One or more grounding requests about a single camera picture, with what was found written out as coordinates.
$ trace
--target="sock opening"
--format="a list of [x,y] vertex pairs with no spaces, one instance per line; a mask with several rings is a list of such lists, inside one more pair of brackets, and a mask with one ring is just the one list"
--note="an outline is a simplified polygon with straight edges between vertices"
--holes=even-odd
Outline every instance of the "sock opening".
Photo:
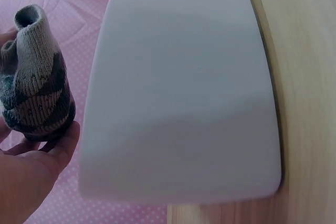
[[19,29],[32,25],[39,20],[38,10],[34,6],[27,6],[15,15],[15,23]]

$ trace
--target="baby sock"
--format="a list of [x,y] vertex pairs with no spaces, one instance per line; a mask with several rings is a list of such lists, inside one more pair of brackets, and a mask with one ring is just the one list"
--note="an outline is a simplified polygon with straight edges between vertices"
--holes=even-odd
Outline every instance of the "baby sock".
[[18,11],[15,24],[16,39],[0,53],[0,111],[28,140],[56,140],[76,113],[62,53],[39,6]]

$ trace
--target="wooden surface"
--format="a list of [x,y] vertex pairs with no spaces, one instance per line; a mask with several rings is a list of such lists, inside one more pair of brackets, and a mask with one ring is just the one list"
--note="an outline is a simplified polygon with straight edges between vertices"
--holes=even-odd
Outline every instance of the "wooden surface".
[[270,198],[169,206],[167,224],[336,223],[336,0],[252,0],[280,115],[285,179]]

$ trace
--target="brown knit fabric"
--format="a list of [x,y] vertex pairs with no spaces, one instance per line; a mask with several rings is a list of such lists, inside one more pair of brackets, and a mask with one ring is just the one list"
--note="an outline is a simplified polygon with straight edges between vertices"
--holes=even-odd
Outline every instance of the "brown knit fabric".
[[52,141],[75,117],[66,65],[45,12],[27,6],[15,15],[15,41],[0,54],[0,110],[7,125],[32,141]]

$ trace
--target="mattress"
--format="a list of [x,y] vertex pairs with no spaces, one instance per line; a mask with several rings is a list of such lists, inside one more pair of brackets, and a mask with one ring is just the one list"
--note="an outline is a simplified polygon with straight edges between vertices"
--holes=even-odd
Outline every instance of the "mattress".
[[[77,105],[76,120],[82,123],[89,75],[101,21],[108,0],[0,0],[0,33],[13,26],[17,10],[38,4],[48,16],[68,68],[68,78]],[[13,132],[1,145],[7,149],[22,138]],[[27,224],[162,224],[166,206],[133,205],[84,200],[78,192],[78,148],[53,190]]]

